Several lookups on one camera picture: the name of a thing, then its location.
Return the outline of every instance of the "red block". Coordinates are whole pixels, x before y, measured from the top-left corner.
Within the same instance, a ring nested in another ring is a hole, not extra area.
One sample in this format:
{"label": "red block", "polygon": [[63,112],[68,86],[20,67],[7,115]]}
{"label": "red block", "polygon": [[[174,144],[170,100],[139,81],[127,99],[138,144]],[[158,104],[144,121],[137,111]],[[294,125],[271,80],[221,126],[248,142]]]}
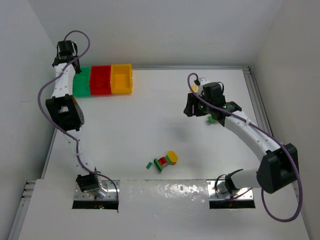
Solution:
{"label": "red block", "polygon": [[161,157],[161,158],[158,160],[158,162],[160,163],[160,165],[161,165],[162,167],[165,167],[165,166],[168,164],[168,161],[167,161],[167,159],[166,159],[165,157]]}
{"label": "red block", "polygon": [[91,95],[110,95],[110,76],[111,65],[109,66],[92,66],[90,74],[90,92]]}

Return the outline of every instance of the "metal frame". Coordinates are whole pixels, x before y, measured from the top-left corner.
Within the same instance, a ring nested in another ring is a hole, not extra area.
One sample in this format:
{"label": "metal frame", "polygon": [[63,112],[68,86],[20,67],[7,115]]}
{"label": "metal frame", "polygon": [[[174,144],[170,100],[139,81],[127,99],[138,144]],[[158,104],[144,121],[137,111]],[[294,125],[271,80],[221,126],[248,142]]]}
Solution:
{"label": "metal frame", "polygon": [[8,240],[18,240],[19,238],[35,185],[35,180],[26,181],[25,183],[21,201],[18,210],[16,211]]}
{"label": "metal frame", "polygon": [[[266,111],[259,93],[259,89],[254,78],[254,75],[248,66],[133,66],[133,70],[242,70],[244,79],[249,91],[252,107],[256,117],[257,124],[260,128],[263,128],[268,133],[272,133]],[[46,156],[41,179],[45,178],[48,162],[52,152],[52,147],[57,134],[57,129],[54,130],[48,154]],[[9,240],[17,240],[19,238],[23,222],[25,220],[29,202],[31,199],[32,191],[28,191],[28,195],[22,196],[19,208],[14,218],[14,222],[10,231]]]}

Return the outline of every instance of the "yellow bin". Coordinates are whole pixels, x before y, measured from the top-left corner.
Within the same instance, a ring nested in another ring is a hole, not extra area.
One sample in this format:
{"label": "yellow bin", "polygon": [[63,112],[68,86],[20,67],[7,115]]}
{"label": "yellow bin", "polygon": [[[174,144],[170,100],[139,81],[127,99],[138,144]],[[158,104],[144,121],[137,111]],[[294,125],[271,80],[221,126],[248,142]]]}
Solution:
{"label": "yellow bin", "polygon": [[132,93],[132,66],[131,64],[111,65],[110,86],[112,94]]}

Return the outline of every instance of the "black bracket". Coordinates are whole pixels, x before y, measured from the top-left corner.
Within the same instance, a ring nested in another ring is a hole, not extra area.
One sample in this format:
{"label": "black bracket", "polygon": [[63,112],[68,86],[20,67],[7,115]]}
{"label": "black bracket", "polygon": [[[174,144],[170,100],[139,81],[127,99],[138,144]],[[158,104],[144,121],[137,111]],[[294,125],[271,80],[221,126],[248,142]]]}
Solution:
{"label": "black bracket", "polygon": [[[296,147],[291,143],[284,147],[291,155],[299,171],[298,151]],[[256,178],[261,188],[268,194],[272,194],[297,180],[293,167],[281,148],[267,152],[262,158]]]}
{"label": "black bracket", "polygon": [[202,111],[198,108],[198,105],[200,104],[200,101],[196,96],[193,95],[193,93],[188,93],[188,99],[186,102],[185,109],[183,110],[183,113],[187,115],[188,117],[196,116],[205,116],[208,113]]}
{"label": "black bracket", "polygon": [[240,171],[242,171],[243,169],[238,169],[235,170],[229,174],[227,174],[224,178],[224,186],[225,188],[228,190],[229,194],[232,194],[234,191],[238,190],[234,184],[234,182],[232,181],[231,177],[233,174],[236,174]]}
{"label": "black bracket", "polygon": [[84,114],[72,95],[52,97],[45,101],[45,105],[52,120],[65,131],[79,131],[85,123]]}
{"label": "black bracket", "polygon": [[78,175],[75,181],[83,193],[93,192],[100,188],[98,176],[93,173],[85,176]]}
{"label": "black bracket", "polygon": [[[74,41],[65,40],[59,41],[56,45],[56,57],[52,66],[58,66],[59,64],[69,63],[73,59],[78,57],[78,47]],[[81,73],[79,59],[72,63],[76,74]]]}

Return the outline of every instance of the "yellow block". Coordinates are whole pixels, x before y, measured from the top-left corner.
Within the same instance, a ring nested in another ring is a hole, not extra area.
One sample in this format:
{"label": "yellow block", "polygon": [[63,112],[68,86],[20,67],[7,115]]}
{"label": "yellow block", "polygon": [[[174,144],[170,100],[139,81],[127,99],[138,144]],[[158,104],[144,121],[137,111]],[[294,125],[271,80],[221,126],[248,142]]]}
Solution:
{"label": "yellow block", "polygon": [[168,151],[167,156],[170,158],[171,165],[175,165],[178,162],[178,156],[174,151]]}
{"label": "yellow block", "polygon": [[198,86],[197,85],[193,85],[191,86],[192,87],[192,90],[196,93],[198,91]]}
{"label": "yellow block", "polygon": [[112,94],[132,93],[132,66],[131,64],[111,65],[110,86]]}

